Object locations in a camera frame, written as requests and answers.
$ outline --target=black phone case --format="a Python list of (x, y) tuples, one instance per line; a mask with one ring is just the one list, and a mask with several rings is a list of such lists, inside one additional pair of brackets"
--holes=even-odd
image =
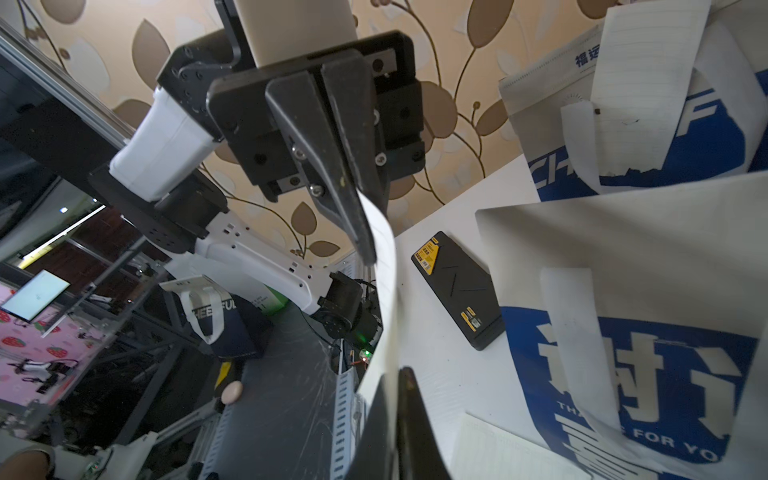
[(482, 350), (504, 332), (491, 276), (443, 232), (411, 255), (469, 344)]

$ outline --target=brown leaf pattern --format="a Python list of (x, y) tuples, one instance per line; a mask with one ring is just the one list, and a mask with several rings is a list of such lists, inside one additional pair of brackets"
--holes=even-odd
[(404, 197), (411, 191), (414, 185), (416, 185), (416, 179), (413, 175), (393, 181), (389, 185), (389, 199), (395, 200), (396, 198)]
[(148, 103), (131, 98), (119, 104), (113, 111), (125, 123), (133, 128), (139, 128), (144, 117), (149, 113), (149, 109), (150, 105)]
[(317, 230), (317, 217), (310, 206), (302, 202), (293, 211), (290, 224), (299, 235), (312, 235)]
[(134, 67), (141, 80), (152, 90), (157, 86), (157, 74), (160, 73), (170, 55), (168, 44), (163, 35), (150, 22), (143, 20), (134, 35), (131, 46)]
[(317, 240), (310, 245), (310, 252), (314, 253), (318, 257), (330, 257), (334, 253), (339, 251), (339, 246), (335, 243), (326, 242), (325, 240)]
[(478, 135), (484, 137), (497, 131), (506, 121), (507, 109), (504, 108), (504, 102), (499, 100), (483, 113), (475, 129)]
[(458, 112), (453, 97), (434, 82), (422, 82), (424, 122), (437, 138), (448, 138), (456, 128)]
[(595, 20), (603, 18), (606, 11), (618, 3), (616, 0), (577, 0), (576, 2), (581, 13)]
[(429, 131), (429, 128), (426, 125), (424, 125), (424, 130), (422, 130), (422, 141), (424, 142), (424, 153), (427, 153), (432, 149), (435, 137), (432, 136), (432, 132)]
[(237, 158), (235, 157), (234, 152), (232, 152), (232, 149), (228, 144), (221, 144), (218, 147), (216, 147), (216, 150), (214, 150), (216, 153), (216, 156), (219, 157), (221, 160), (230, 162), (231, 164), (238, 164)]
[(514, 0), (474, 0), (467, 18), (467, 36), (475, 48), (485, 47), (507, 23)]
[(41, 0), (40, 4), (49, 17), (59, 23), (75, 23), (85, 10), (85, 0)]

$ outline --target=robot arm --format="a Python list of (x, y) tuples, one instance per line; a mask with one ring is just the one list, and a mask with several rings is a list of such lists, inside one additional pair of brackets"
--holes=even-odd
[(170, 55), (150, 113), (89, 180), (161, 249), (242, 270), (334, 338), (361, 328), (375, 338), (375, 314), (353, 280), (312, 270), (254, 235), (197, 167), (226, 140), (267, 200), (309, 189), (317, 210), (373, 265), (358, 191), (386, 211), (390, 181), (424, 167), (413, 45), (391, 32), (257, 67), (240, 17), (229, 2), (216, 5), (224, 29)]

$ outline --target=cable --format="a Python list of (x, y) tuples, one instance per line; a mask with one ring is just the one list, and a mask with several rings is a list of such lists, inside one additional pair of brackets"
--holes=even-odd
[(307, 325), (307, 326), (310, 328), (310, 330), (312, 330), (312, 333), (314, 333), (315, 335), (317, 335), (317, 338), (321, 339), (323, 342), (327, 343), (329, 346), (333, 346), (333, 344), (332, 344), (331, 342), (329, 342), (328, 340), (324, 339), (324, 338), (323, 338), (323, 337), (322, 337), (322, 336), (321, 336), (321, 335), (320, 335), (320, 334), (317, 332), (317, 330), (315, 330), (314, 328), (312, 328), (312, 326), (310, 325), (310, 321), (306, 319), (306, 316), (304, 315), (304, 312), (303, 312), (301, 309), (299, 309), (299, 313), (301, 313), (301, 318), (303, 318), (303, 319), (304, 319), (304, 322), (305, 322), (305, 323), (306, 323), (306, 325)]
[(361, 284), (361, 285), (367, 285), (367, 286), (370, 286), (371, 288), (373, 288), (374, 290), (376, 290), (376, 285), (374, 285), (373, 283), (366, 282), (365, 280), (362, 280), (360, 278), (355, 278), (355, 281), (357, 283)]

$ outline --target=floral wallpaper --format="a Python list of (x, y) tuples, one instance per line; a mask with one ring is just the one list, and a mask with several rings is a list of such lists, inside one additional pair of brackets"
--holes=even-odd
[[(521, 153), (498, 81), (568, 43), (615, 4), (350, 0), (360, 38), (390, 30), (411, 37), (422, 81), (426, 168), (392, 184), (388, 217), (396, 234)], [(214, 0), (0, 0), (0, 17), (133, 127), (149, 110), (169, 53), (221, 26)], [(352, 249), (306, 189), (266, 201), (226, 145), (202, 169), (231, 209), (286, 252), (327, 265)]]

